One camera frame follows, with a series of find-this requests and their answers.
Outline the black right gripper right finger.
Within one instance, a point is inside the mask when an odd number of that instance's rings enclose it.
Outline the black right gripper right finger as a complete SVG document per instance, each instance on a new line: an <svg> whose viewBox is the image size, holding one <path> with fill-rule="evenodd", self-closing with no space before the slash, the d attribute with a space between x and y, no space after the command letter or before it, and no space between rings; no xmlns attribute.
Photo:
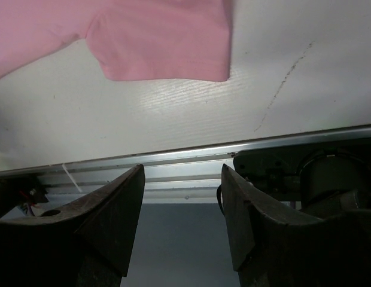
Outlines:
<svg viewBox="0 0 371 287"><path fill-rule="evenodd" d="M317 218L258 190L226 165L221 195L241 286L371 286L371 209Z"/></svg>

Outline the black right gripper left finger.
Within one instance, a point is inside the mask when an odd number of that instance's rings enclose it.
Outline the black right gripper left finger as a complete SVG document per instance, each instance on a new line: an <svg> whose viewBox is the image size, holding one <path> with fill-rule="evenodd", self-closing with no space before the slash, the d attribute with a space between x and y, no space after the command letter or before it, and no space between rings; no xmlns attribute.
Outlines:
<svg viewBox="0 0 371 287"><path fill-rule="evenodd" d="M0 220L0 286L120 286L144 187L139 164L40 216Z"/></svg>

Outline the pink t-shirt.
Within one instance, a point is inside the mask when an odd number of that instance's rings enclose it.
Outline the pink t-shirt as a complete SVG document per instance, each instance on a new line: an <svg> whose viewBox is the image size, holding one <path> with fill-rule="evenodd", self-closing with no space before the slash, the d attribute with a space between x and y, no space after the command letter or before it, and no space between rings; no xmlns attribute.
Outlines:
<svg viewBox="0 0 371 287"><path fill-rule="evenodd" d="M0 1L0 79L83 39L112 81L229 78L232 1Z"/></svg>

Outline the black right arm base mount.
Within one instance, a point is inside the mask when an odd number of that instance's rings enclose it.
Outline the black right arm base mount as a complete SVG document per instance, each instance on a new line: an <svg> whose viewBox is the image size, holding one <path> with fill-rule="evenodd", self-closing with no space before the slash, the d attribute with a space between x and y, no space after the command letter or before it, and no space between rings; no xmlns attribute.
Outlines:
<svg viewBox="0 0 371 287"><path fill-rule="evenodd" d="M319 217L371 209L371 138L241 151L233 165L257 189Z"/></svg>

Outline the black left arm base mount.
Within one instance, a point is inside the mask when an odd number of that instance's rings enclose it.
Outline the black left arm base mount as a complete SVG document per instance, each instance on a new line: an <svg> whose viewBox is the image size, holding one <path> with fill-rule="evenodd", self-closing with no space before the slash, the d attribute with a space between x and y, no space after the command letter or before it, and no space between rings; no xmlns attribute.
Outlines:
<svg viewBox="0 0 371 287"><path fill-rule="evenodd" d="M36 176L0 178L0 218L22 204L48 203L46 195Z"/></svg>

